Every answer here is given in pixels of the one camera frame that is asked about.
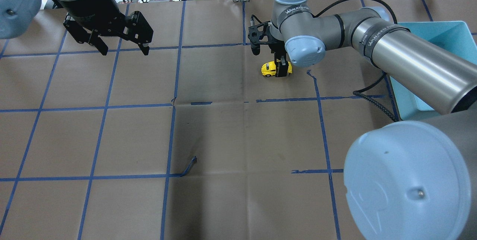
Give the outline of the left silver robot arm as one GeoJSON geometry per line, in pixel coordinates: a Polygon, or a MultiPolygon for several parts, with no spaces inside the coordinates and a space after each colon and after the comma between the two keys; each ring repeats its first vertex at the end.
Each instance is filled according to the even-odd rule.
{"type": "MultiPolygon", "coordinates": [[[[63,25],[77,43],[87,43],[106,55],[102,37],[119,37],[138,45],[149,54],[153,28],[139,11],[123,14],[115,0],[55,0],[67,10],[63,25]]],[[[39,12],[41,0],[0,0],[0,37],[17,38],[24,34],[39,12]]]]}

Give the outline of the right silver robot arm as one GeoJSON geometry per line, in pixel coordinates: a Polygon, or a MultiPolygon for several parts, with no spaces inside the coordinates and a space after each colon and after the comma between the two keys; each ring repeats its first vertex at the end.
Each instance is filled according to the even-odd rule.
{"type": "Polygon", "coordinates": [[[339,0],[313,14],[308,0],[274,0],[250,17],[252,53],[268,45],[276,77],[327,50],[354,48],[390,79],[399,115],[361,135],[344,163],[346,199],[368,240],[476,239],[476,65],[398,23],[383,0],[339,0]]]}

